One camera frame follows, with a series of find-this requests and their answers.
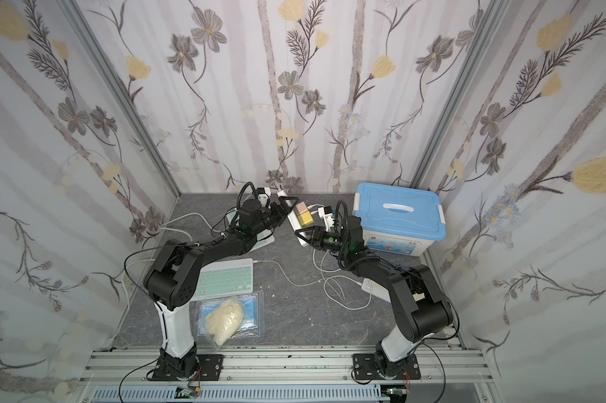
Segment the bread dough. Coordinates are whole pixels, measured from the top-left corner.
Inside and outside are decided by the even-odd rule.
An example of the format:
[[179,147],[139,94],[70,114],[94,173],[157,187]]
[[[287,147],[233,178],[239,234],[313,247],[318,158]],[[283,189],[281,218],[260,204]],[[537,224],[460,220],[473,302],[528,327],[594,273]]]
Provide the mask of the bread dough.
[[228,299],[206,316],[205,329],[213,342],[221,346],[243,323],[243,309],[238,299]]

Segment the small box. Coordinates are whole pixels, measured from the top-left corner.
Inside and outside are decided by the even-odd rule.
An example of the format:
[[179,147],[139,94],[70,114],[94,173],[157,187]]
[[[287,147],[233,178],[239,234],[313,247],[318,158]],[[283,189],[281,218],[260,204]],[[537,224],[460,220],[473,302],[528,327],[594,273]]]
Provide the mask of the small box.
[[353,214],[361,218],[363,243],[373,250],[419,256],[446,237],[440,198],[432,191],[362,183]]

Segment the black mounting plate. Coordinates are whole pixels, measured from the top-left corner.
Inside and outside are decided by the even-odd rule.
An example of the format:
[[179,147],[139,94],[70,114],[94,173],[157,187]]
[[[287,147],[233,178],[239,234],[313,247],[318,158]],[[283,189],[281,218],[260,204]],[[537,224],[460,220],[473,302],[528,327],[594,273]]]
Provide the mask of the black mounting plate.
[[[220,370],[222,369],[222,354],[198,354],[198,359],[202,369],[200,370],[200,380],[219,380]],[[173,368],[165,365],[163,360],[159,360],[152,374],[149,374],[148,380],[159,381],[180,381],[184,380],[182,374],[176,372]]]
[[[417,365],[417,357],[415,354],[411,354],[405,358],[405,363],[402,368],[408,372],[408,376],[412,380],[422,378],[420,373],[420,367]],[[401,371],[399,375],[396,375],[393,379],[386,379],[379,374],[377,367],[375,366],[375,355],[374,354],[352,354],[352,367],[353,375],[356,380],[396,380],[406,379],[404,372]]]

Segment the blue lid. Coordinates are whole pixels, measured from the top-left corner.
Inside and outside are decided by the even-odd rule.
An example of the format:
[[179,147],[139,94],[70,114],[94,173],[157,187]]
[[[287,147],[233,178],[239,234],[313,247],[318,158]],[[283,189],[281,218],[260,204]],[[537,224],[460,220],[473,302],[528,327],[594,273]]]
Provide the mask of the blue lid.
[[432,191],[362,183],[356,192],[354,215],[364,230],[428,240],[446,237],[440,198]]

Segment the yellow block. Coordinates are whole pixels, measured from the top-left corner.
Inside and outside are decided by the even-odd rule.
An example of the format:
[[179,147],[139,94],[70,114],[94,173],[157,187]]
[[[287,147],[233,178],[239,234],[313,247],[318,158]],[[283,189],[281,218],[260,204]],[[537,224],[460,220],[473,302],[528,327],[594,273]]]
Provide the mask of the yellow block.
[[299,223],[301,224],[302,227],[305,227],[305,226],[308,226],[308,225],[314,223],[312,214],[310,214],[309,212],[304,212],[301,215],[297,215],[297,217],[299,218]]

